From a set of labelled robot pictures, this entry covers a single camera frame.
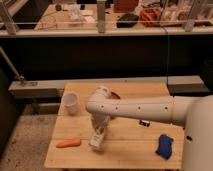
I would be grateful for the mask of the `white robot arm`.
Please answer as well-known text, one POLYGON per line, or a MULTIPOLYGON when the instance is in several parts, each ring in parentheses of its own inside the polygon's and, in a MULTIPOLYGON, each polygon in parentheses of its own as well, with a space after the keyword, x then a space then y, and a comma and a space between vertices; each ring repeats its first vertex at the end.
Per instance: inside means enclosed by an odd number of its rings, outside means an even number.
POLYGON ((110 116, 182 126, 181 170, 213 171, 213 95, 136 99, 111 99, 110 95, 107 87, 99 86, 86 103, 95 126, 105 127, 110 116))

